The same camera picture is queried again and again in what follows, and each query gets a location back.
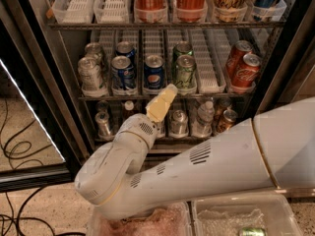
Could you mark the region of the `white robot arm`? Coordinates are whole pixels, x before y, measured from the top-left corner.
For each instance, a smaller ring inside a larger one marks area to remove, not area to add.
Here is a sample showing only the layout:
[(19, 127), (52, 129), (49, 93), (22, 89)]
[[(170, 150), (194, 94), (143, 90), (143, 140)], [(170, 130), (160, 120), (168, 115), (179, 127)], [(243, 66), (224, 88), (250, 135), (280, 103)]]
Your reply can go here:
[(107, 219), (160, 204), (246, 190), (315, 187), (315, 98), (247, 119), (149, 170), (142, 168), (177, 95), (168, 85), (129, 117), (75, 178), (77, 192)]

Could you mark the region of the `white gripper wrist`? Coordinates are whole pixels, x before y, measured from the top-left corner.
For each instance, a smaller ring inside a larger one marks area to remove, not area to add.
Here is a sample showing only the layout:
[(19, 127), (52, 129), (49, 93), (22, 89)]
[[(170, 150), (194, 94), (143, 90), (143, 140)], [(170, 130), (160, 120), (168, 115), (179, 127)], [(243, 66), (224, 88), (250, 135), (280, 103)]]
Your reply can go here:
[(151, 148), (158, 134), (158, 128), (154, 122), (163, 121), (177, 93), (177, 87), (169, 84), (147, 104), (147, 115), (137, 113), (130, 116), (122, 124), (119, 132), (137, 135), (145, 141), (148, 148)]

